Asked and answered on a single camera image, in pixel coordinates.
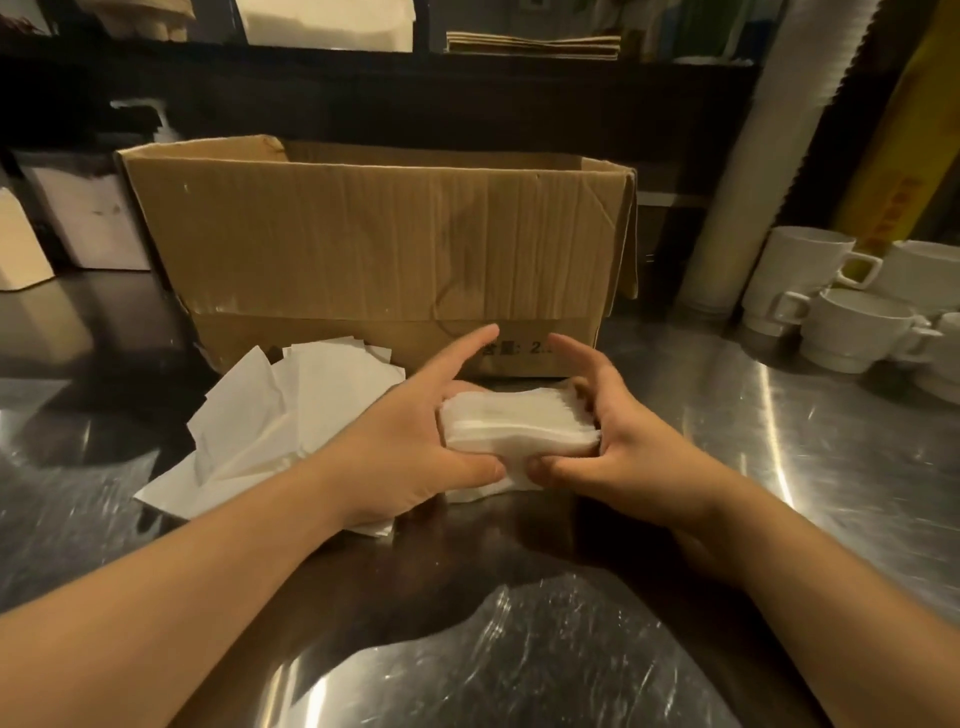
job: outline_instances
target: white mug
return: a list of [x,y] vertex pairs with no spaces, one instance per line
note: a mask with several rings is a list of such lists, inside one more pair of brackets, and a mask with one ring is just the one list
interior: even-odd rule
[[[760,262],[743,295],[743,325],[758,333],[782,336],[790,329],[773,317],[780,297],[787,291],[811,296],[832,283],[862,289],[874,282],[883,261],[873,255],[854,253],[856,238],[817,228],[780,227],[770,231]],[[870,271],[862,281],[841,273],[848,260],[863,260]]]
[[[786,310],[790,303],[792,312]],[[929,361],[928,345],[943,336],[904,302],[844,288],[831,288],[814,298],[787,292],[775,307],[774,318],[802,325],[804,358],[845,374],[866,372],[887,357]]]
[[913,382],[941,400],[960,404],[960,313],[941,316],[937,330],[943,337],[930,345],[930,363],[914,374]]
[[960,308],[960,248],[899,240],[883,258],[871,293],[913,305],[924,316]]

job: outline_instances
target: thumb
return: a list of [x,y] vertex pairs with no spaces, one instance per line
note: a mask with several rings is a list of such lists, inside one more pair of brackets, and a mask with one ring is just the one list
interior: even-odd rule
[[478,488],[502,480],[507,469],[495,455],[479,455],[445,449],[438,462],[440,491]]
[[544,488],[584,492],[596,482],[597,457],[538,455],[527,460],[527,475]]

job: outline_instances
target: stainless steel counter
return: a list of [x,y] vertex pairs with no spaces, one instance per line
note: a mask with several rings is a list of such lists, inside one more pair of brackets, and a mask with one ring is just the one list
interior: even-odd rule
[[[893,367],[624,305],[600,346],[632,391],[949,619],[960,410]],[[191,447],[214,380],[148,275],[0,295],[0,610],[172,526],[130,496]],[[240,638],[177,726],[827,724],[741,595],[657,529],[560,493],[427,504],[343,534]]]

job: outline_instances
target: white napkin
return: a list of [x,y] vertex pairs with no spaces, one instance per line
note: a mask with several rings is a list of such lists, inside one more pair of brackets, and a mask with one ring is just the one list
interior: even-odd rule
[[463,392],[444,402],[440,422],[448,448],[497,455],[507,469],[506,476],[491,485],[447,493],[453,503],[537,490],[526,474],[527,458],[587,456],[600,444],[600,431],[571,388]]
[[[349,336],[283,353],[271,365],[254,348],[237,362],[187,423],[197,449],[134,497],[196,518],[322,447],[406,378],[389,349]],[[350,530],[389,536],[393,521]]]

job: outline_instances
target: hand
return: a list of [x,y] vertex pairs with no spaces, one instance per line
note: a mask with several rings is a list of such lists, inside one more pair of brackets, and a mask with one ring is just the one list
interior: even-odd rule
[[475,389],[453,378],[497,334],[499,327],[490,324],[457,339],[297,465],[324,483],[324,495],[332,497],[344,526],[389,519],[438,493],[489,485],[504,476],[493,455],[446,449],[437,427],[440,404]]
[[553,351],[582,375],[577,389],[600,424],[598,457],[545,455],[528,463],[530,478],[602,500],[642,521],[698,534],[739,473],[688,442],[640,404],[602,353],[567,336],[550,334]]

